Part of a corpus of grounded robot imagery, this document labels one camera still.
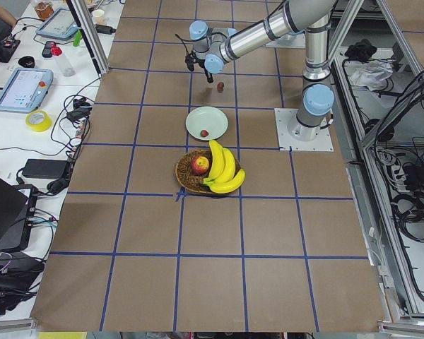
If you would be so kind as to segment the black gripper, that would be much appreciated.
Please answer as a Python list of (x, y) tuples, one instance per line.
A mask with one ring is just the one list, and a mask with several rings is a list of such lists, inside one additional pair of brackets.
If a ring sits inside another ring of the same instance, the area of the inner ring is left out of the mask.
[(184, 62), (191, 72), (194, 71), (194, 65), (198, 64), (204, 70), (207, 82), (209, 84), (212, 84), (214, 82), (213, 75), (209, 71), (207, 71), (206, 67), (204, 66), (205, 58), (206, 52), (199, 52), (193, 49), (192, 51), (187, 52), (184, 58)]

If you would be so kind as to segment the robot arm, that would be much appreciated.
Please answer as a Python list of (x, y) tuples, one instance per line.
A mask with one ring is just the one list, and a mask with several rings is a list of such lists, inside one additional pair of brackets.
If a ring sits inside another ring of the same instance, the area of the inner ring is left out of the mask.
[(174, 86), (170, 103), (176, 112), (212, 106), (222, 110), (228, 129), (221, 140), (230, 145), (256, 145), (272, 148), (275, 144), (274, 109), (294, 108), (300, 104), (301, 78), (305, 51), (260, 47), (224, 67), (209, 84), (204, 72), (193, 73), (183, 66), (184, 53), (191, 45), (175, 36), (187, 38), (194, 19), (212, 27), (242, 30), (274, 10), (274, 2), (265, 1), (181, 1), (178, 19), (159, 22), (157, 40), (171, 42), (166, 62), (176, 71), (169, 78)]

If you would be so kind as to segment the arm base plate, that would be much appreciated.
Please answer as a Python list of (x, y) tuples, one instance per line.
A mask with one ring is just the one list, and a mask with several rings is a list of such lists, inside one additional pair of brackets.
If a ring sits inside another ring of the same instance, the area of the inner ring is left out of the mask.
[(303, 126), (297, 109), (275, 108), (278, 148), (282, 151), (333, 152), (328, 121), (324, 117), (316, 127)]

